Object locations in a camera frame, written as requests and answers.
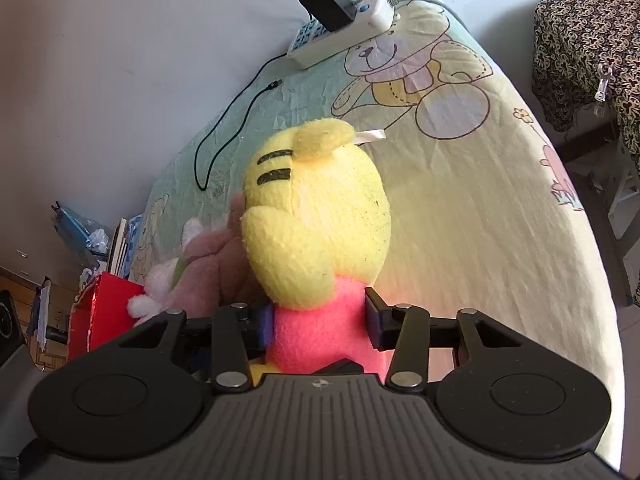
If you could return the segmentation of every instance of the white power strip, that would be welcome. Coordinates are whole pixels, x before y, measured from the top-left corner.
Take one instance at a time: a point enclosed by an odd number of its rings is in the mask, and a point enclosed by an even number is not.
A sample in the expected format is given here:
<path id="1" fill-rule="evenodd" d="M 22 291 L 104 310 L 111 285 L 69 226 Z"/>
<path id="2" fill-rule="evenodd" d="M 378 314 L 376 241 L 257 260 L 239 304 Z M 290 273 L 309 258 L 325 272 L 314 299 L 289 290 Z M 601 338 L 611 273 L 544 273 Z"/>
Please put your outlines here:
<path id="1" fill-rule="evenodd" d="M 363 0 L 357 6 L 353 23 L 335 32 L 318 20 L 305 23 L 289 45 L 287 57 L 308 68 L 389 30 L 396 13 L 389 0 Z"/>

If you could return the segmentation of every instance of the white clip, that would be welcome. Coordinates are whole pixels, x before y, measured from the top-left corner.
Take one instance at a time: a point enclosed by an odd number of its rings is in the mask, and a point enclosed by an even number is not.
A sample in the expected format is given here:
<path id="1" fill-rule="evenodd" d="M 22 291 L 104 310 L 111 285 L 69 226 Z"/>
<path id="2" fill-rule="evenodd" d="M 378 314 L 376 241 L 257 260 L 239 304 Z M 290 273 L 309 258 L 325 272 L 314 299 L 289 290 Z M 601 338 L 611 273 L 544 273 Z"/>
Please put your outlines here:
<path id="1" fill-rule="evenodd" d="M 607 86 L 609 86 L 609 79 L 613 75 L 613 70 L 607 65 L 607 71 L 604 70 L 604 65 L 600 63 L 598 65 L 598 76 L 600 77 L 600 84 L 598 85 L 598 91 L 596 92 L 595 99 L 599 103 L 603 103 L 607 100 Z"/>

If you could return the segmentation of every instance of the bed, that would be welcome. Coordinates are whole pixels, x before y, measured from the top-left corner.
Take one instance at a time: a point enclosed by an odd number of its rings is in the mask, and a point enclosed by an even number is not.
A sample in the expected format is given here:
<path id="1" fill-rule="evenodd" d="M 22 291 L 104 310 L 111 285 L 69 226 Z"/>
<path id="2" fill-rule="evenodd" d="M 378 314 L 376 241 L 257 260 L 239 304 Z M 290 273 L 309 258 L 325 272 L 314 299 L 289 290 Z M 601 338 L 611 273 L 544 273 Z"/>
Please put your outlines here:
<path id="1" fill-rule="evenodd" d="M 225 217 L 245 165 L 272 133 L 332 116 L 357 130 L 384 128 L 385 140 L 362 147 L 392 211 L 376 290 L 387 303 L 421 305 L 432 316 L 478 308 L 592 371 L 612 399 L 598 452 L 618 467 L 624 379 L 616 312 L 574 186 L 513 85 L 459 22 L 424 2 L 398 12 L 385 34 L 308 70 L 272 63 L 204 142 L 201 180 L 251 97 L 283 78 L 216 161 L 206 192 L 194 182 L 193 157 L 214 121 L 174 158 L 149 196 L 132 279 L 175 255 L 190 217 L 211 226 Z"/>

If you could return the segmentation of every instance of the black power adapter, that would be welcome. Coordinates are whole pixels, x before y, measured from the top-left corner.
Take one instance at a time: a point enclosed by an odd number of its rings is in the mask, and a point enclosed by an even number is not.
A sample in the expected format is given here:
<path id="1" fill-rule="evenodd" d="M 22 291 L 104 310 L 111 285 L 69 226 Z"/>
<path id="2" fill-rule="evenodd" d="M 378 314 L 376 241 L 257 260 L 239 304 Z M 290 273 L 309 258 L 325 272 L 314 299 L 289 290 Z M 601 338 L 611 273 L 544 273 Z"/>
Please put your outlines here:
<path id="1" fill-rule="evenodd" d="M 356 4 L 351 0 L 300 0 L 316 19 L 330 32 L 353 23 Z"/>

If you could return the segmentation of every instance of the yellow plush toy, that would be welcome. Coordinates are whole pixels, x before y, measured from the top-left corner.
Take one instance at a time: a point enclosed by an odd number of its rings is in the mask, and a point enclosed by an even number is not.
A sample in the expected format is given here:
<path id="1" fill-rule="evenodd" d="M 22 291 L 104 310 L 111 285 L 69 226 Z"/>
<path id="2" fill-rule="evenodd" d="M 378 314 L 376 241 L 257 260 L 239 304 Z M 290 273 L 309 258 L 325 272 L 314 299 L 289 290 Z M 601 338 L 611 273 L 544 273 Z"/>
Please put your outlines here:
<path id="1" fill-rule="evenodd" d="M 364 288 L 388 251 L 389 204 L 354 133 L 337 119 L 289 128 L 246 170 L 242 238 L 276 306 L 267 364 L 257 375 L 312 373 L 349 358 L 384 378 L 387 358 L 366 332 Z"/>

